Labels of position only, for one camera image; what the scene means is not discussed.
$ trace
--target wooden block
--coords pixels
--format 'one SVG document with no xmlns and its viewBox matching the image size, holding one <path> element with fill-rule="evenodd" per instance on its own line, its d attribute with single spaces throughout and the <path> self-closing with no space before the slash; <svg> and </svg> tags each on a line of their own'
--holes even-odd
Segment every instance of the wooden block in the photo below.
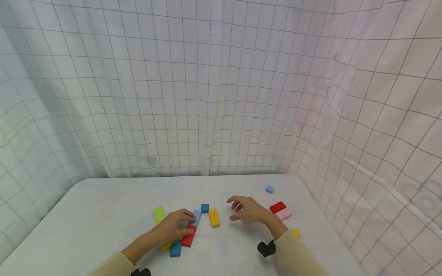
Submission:
<svg viewBox="0 0 442 276">
<path fill-rule="evenodd" d="M 282 203 L 282 201 L 280 201 L 277 204 L 270 206 L 270 211 L 272 211 L 272 213 L 275 214 L 285 208 L 286 208 L 286 205 L 284 203 Z"/>
<path fill-rule="evenodd" d="M 188 225 L 187 228 L 192 229 L 194 231 L 194 233 L 193 233 L 193 235 L 183 237 L 183 239 L 181 240 L 181 245 L 186 246 L 186 247 L 190 247 L 192 245 L 193 239 L 196 234 L 196 226 Z"/>
<path fill-rule="evenodd" d="M 172 243 L 169 243 L 169 244 L 166 244 L 166 245 L 162 246 L 161 248 L 162 248 L 163 251 L 164 251 L 164 250 L 170 248 L 171 246 L 172 246 Z"/>
<path fill-rule="evenodd" d="M 299 233 L 299 231 L 296 230 L 295 228 L 292 228 L 292 232 L 293 232 L 293 234 L 295 234 L 295 237 L 296 237 L 297 239 L 299 239 L 299 237 L 301 237 L 301 233 Z"/>
<path fill-rule="evenodd" d="M 203 203 L 201 204 L 201 213 L 208 213 L 209 212 L 209 204 Z"/>
<path fill-rule="evenodd" d="M 280 220 L 285 220 L 286 218 L 292 216 L 292 212 L 290 212 L 289 209 L 285 208 L 277 212 L 275 215 L 277 215 Z"/>
<path fill-rule="evenodd" d="M 181 256 L 181 243 L 172 243 L 170 247 L 170 256 L 179 257 Z"/>
<path fill-rule="evenodd" d="M 199 219 L 201 218 L 201 211 L 200 210 L 194 210 L 193 214 L 194 214 L 194 216 L 196 218 L 196 221 L 189 223 L 189 225 L 198 226 Z"/>
<path fill-rule="evenodd" d="M 270 186 L 270 185 L 267 185 L 267 187 L 266 187 L 266 192 L 268 192 L 268 193 L 273 193 L 273 191 L 275 191 L 275 188 L 272 187 L 272 186 Z"/>
<path fill-rule="evenodd" d="M 212 228 L 218 227 L 221 225 L 220 219 L 218 218 L 218 213 L 215 209 L 209 210 L 209 218 L 210 223 L 212 224 Z"/>
<path fill-rule="evenodd" d="M 164 219 L 164 211 L 163 206 L 158 206 L 153 210 L 153 214 L 155 215 L 156 222 L 160 222 L 162 219 Z"/>
</svg>

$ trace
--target blue block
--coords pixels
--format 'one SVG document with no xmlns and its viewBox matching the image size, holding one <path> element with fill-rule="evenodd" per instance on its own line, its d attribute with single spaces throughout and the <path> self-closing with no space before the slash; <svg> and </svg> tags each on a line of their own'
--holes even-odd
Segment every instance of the blue block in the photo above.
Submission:
<svg viewBox="0 0 442 276">
<path fill-rule="evenodd" d="M 199 218 L 201 218 L 201 211 L 200 210 L 194 210 L 193 214 L 194 214 L 194 216 L 196 218 L 196 221 L 189 223 L 189 225 L 198 226 Z"/>
<path fill-rule="evenodd" d="M 172 243 L 170 247 L 170 256 L 171 257 L 179 257 L 181 256 L 181 243 Z"/>
<path fill-rule="evenodd" d="M 208 212 L 209 212 L 209 204 L 208 203 L 201 204 L 201 213 L 208 213 Z"/>
<path fill-rule="evenodd" d="M 275 191 L 275 188 L 272 187 L 272 186 L 270 186 L 270 185 L 267 185 L 267 187 L 266 187 L 266 192 L 268 192 L 268 193 L 273 193 L 273 191 Z"/>
</svg>

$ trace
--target right hand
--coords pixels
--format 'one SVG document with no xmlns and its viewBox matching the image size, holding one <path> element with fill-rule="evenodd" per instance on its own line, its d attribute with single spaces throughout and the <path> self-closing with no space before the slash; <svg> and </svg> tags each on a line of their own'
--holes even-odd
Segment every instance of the right hand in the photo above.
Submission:
<svg viewBox="0 0 442 276">
<path fill-rule="evenodd" d="M 233 202 L 232 210 L 235 210 L 235 214 L 230 216 L 230 220 L 263 222 L 263 219 L 271 214 L 251 197 L 233 196 L 227 200 L 227 203 L 230 202 Z"/>
</svg>

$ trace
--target red block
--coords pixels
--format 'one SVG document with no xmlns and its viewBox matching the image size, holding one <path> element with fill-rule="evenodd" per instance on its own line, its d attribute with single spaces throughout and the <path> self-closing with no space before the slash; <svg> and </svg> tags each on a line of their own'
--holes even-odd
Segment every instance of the red block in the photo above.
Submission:
<svg viewBox="0 0 442 276">
<path fill-rule="evenodd" d="M 192 245 L 193 238 L 195 237 L 195 234 L 196 234 L 196 226 L 188 225 L 187 228 L 192 229 L 194 231 L 194 233 L 193 233 L 193 235 L 183 237 L 183 239 L 181 240 L 181 245 L 190 247 Z"/>
<path fill-rule="evenodd" d="M 270 211 L 272 211 L 272 213 L 275 214 L 280 210 L 285 209 L 286 207 L 287 206 L 284 203 L 282 203 L 282 201 L 280 201 L 277 204 L 270 206 Z"/>
</svg>

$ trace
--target white tablecloth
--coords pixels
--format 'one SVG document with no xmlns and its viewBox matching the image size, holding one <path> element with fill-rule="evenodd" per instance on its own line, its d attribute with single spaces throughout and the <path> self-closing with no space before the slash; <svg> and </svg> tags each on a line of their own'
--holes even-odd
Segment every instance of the white tablecloth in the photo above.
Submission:
<svg viewBox="0 0 442 276">
<path fill-rule="evenodd" d="M 265 192 L 267 184 L 275 187 Z M 85 179 L 75 184 L 18 248 L 0 265 L 0 275 L 87 275 L 113 252 L 155 226 L 153 208 L 165 213 L 199 209 L 209 203 L 221 226 L 211 228 L 203 214 L 191 248 L 181 257 L 156 249 L 139 262 L 152 275 L 276 275 L 274 255 L 256 247 L 272 237 L 259 223 L 230 222 L 232 195 L 255 198 L 265 207 L 282 201 L 292 212 L 284 220 L 329 274 L 364 275 L 350 251 L 301 180 L 289 174 L 172 178 Z"/>
</svg>

